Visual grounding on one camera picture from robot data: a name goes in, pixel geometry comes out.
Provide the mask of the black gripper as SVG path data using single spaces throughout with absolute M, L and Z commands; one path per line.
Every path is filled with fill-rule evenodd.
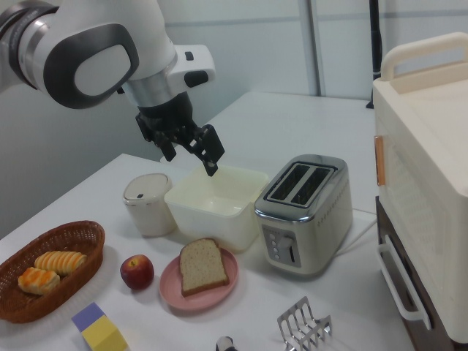
M 188 144 L 188 151 L 202 162 L 209 177 L 217 172 L 224 146 L 213 126 L 199 127 L 193 121 L 192 103 L 186 92 L 162 105 L 138 109 L 135 119 L 143 138 L 154 143 L 168 162 L 176 156 L 174 143 Z

